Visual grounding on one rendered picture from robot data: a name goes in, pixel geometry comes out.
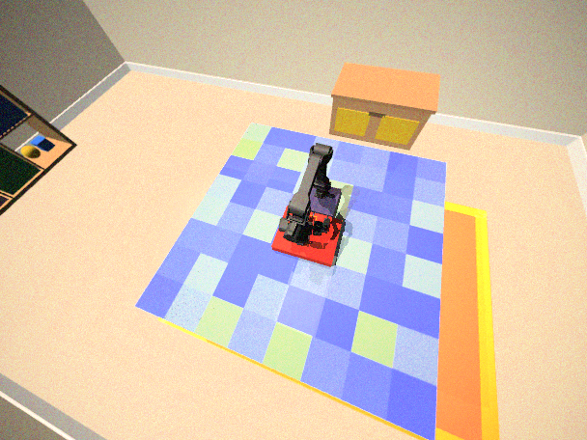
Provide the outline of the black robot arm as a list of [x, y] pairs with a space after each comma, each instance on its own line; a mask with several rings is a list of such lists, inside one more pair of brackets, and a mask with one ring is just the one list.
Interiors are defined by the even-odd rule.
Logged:
[[[310, 234], [303, 228], [311, 213], [310, 194], [316, 188], [315, 197], [325, 199], [331, 189], [331, 182], [326, 176], [327, 164], [332, 158], [333, 148], [316, 143], [310, 148], [308, 165], [298, 191], [289, 201], [286, 220], [290, 221], [283, 237], [293, 243], [307, 243]], [[292, 215], [290, 215], [290, 213]]]

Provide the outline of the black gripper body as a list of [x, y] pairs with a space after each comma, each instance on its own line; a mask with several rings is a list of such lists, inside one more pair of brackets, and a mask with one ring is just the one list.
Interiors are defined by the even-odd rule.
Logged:
[[[280, 222], [279, 222], [279, 227], [278, 230], [279, 232], [285, 232], [285, 230], [287, 229], [289, 224], [289, 221], [286, 220], [285, 217], [281, 217], [280, 218]], [[307, 232], [311, 232], [313, 231], [313, 235], [318, 235], [321, 236], [322, 234], [322, 221], [314, 221], [314, 226], [313, 226], [313, 222], [306, 222], [305, 226], [302, 226], [304, 229], [307, 229]]]

